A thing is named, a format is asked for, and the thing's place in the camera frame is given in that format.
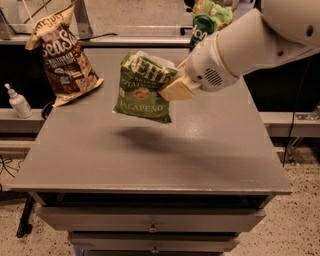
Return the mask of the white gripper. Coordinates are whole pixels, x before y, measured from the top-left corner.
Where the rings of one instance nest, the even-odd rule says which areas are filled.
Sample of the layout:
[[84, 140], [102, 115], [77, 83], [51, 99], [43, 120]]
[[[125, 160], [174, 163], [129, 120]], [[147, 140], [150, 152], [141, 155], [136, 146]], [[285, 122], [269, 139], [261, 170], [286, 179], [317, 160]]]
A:
[[177, 70], [180, 70], [186, 65], [187, 75], [177, 78], [158, 91], [166, 101], [189, 100], [200, 87], [205, 91], [216, 92], [239, 80], [223, 63], [218, 52], [217, 38], [217, 32], [208, 36], [177, 66]]

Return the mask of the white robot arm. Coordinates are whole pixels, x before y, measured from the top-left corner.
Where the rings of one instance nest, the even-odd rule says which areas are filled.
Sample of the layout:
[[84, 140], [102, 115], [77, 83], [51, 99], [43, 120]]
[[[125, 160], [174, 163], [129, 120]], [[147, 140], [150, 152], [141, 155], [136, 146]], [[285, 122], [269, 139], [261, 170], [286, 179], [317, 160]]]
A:
[[261, 0], [225, 28], [207, 36], [159, 90], [167, 101], [216, 92], [260, 69], [278, 67], [320, 50], [320, 0]]

